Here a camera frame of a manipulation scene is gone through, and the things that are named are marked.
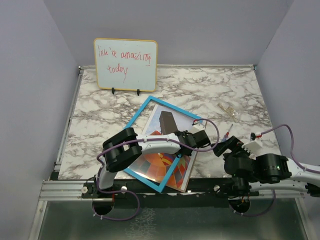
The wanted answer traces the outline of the blue picture frame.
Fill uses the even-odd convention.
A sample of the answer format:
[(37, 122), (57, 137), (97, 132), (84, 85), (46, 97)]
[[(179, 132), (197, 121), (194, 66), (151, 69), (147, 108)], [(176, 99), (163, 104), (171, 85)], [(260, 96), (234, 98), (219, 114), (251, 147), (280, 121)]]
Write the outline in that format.
[[(135, 132), (142, 134), (142, 132), (143, 132), (145, 126), (146, 126), (146, 123), (147, 123), (147, 121), (148, 121), (148, 119), (149, 119), (149, 117), (150, 117), (150, 115), (151, 115), (151, 113), (152, 113), (152, 111), (153, 111), (153, 109), (154, 109), (154, 107), (155, 107), (156, 104), (166, 106), (166, 107), (171, 108), (171, 109), (173, 109), (173, 110), (175, 110), (175, 111), (179, 111), (179, 112), (181, 112), (181, 113), (183, 113), (183, 114), (185, 114), (185, 115), (193, 118), (193, 120), (199, 118), (199, 116), (197, 116), (197, 115), (195, 115), (195, 114), (193, 114), (193, 113), (190, 113), (190, 112), (188, 112), (188, 111), (186, 111), (186, 110), (183, 110), (183, 109), (181, 109), (181, 108), (179, 108), (179, 107), (177, 107), (177, 106), (174, 106), (174, 105), (172, 105), (172, 104), (170, 104), (170, 103), (167, 103), (167, 102), (165, 102), (165, 101), (163, 101), (163, 100), (160, 100), (160, 99), (158, 99), (158, 98), (156, 98), (156, 97), (149, 96), (149, 97), (145, 100), (145, 102), (142, 104), (142, 106), (141, 106), (141, 107), (137, 110), (137, 112), (134, 114), (134, 116), (133, 116), (132, 119), (129, 121), (129, 123), (126, 125), (126, 127), (127, 127), (127, 128), (129, 128), (129, 127), (135, 128), (135, 127), (137, 127), (138, 125), (140, 125), (140, 126), (141, 126), (141, 129), (140, 129), (140, 130), (135, 130)], [(181, 157), (176, 157), (176, 159), (175, 159), (174, 162), (172, 163), (172, 165), (171, 165), (171, 167), (170, 167), (170, 169), (169, 169), (169, 171), (168, 171), (168, 173), (167, 173), (167, 176), (165, 177), (164, 182), (162, 182), (162, 183), (159, 185), (158, 189), (156, 189), (154, 186), (149, 186), (149, 185), (147, 185), (147, 184), (146, 184), (146, 185), (149, 186), (149, 187), (151, 187), (152, 189), (156, 190), (156, 191), (159, 192), (159, 193), (161, 193), (162, 191), (164, 191), (164, 188), (167, 187), (167, 186), (166, 186), (166, 183), (167, 183), (167, 181), (168, 181), (168, 178), (169, 178), (169, 177), (171, 176), (171, 174), (173, 173), (173, 170), (174, 170), (175, 167), (177, 166), (180, 158), (181, 158)]]

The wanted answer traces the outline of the blue red screwdriver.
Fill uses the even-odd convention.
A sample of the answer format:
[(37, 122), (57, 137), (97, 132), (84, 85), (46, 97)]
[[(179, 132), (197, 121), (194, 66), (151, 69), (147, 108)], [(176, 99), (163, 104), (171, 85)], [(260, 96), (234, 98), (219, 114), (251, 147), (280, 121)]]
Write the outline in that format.
[(230, 131), (233, 127), (233, 123), (231, 124), (231, 126), (229, 127), (228, 131), (225, 133), (225, 135), (223, 136), (222, 140), (220, 141), (221, 143), (225, 142), (228, 138), (229, 138), (229, 134), (230, 134)]

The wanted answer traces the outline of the hot air balloon photo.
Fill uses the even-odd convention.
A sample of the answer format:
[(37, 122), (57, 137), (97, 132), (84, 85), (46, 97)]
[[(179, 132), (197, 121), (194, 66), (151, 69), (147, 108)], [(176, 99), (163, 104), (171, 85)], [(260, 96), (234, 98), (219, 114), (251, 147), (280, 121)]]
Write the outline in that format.
[[(161, 136), (175, 131), (192, 131), (194, 119), (180, 111), (164, 105), (156, 104), (142, 131), (143, 135)], [(197, 153), (182, 156), (172, 174), (168, 177), (166, 186), (185, 192), (190, 179)], [(132, 177), (144, 182), (150, 187), (159, 188), (164, 182), (175, 155), (168, 153), (152, 153), (141, 155), (124, 171)]]

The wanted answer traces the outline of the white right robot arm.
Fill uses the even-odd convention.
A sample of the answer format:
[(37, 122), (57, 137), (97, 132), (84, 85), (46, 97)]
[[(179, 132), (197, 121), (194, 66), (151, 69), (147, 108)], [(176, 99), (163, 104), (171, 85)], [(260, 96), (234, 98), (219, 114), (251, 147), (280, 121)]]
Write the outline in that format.
[(231, 176), (230, 183), (216, 190), (219, 196), (257, 196), (261, 190), (289, 190), (320, 196), (319, 166), (307, 171), (291, 158), (274, 153), (250, 157), (261, 149), (259, 138), (243, 143), (232, 136), (216, 145), (213, 153), (223, 157), (224, 171)]

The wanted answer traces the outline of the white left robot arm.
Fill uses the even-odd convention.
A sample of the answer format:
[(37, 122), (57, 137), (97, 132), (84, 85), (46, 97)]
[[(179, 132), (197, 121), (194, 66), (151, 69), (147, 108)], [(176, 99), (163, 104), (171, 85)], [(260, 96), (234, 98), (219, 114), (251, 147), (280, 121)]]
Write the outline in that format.
[(125, 128), (103, 142), (102, 152), (97, 156), (101, 166), (95, 177), (93, 191), (101, 198), (106, 197), (117, 173), (127, 169), (142, 155), (191, 156), (210, 144), (203, 128), (195, 131), (178, 130), (165, 135), (137, 134), (132, 127)]

